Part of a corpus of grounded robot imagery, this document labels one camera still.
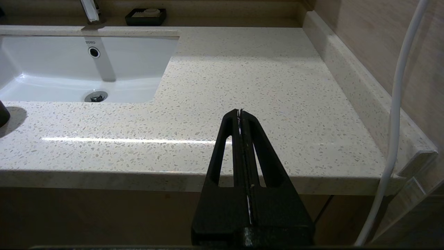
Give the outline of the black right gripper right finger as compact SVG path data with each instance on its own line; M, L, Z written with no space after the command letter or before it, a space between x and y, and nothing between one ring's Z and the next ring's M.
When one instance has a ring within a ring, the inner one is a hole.
M240 111L249 226L243 244L313 244L315 231L298 192L257 118Z

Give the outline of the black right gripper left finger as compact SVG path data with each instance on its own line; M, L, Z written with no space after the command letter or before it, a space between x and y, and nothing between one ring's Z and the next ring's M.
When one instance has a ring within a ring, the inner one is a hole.
M193 244L235 244L237 234L250 225L246 164L240 135L240 111L224 115L213 149L193 222ZM233 186L219 186L227 138L232 137Z

